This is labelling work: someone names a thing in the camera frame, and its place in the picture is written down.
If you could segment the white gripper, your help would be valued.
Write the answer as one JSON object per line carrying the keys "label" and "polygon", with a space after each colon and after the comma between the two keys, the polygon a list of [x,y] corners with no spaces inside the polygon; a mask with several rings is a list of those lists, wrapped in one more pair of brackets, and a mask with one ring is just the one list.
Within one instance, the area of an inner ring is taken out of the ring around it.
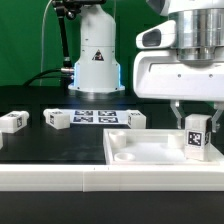
{"label": "white gripper", "polygon": [[178,129],[184,118],[179,100],[214,101],[211,122],[216,133],[224,113],[224,48],[215,51],[212,61],[187,62],[178,61],[175,50],[142,51],[134,61],[133,89],[139,98],[171,100]]}

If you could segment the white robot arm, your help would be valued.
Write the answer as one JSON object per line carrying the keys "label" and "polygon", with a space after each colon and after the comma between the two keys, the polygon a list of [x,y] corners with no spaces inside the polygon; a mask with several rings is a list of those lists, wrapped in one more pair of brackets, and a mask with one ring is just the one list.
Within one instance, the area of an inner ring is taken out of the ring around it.
{"label": "white robot arm", "polygon": [[[169,99],[178,119],[180,101],[210,101],[224,112],[224,0],[146,0],[167,20],[136,37],[133,89],[140,98]],[[114,60],[114,31],[102,8],[82,8],[81,55],[70,88],[87,96],[109,93],[120,84]]]}

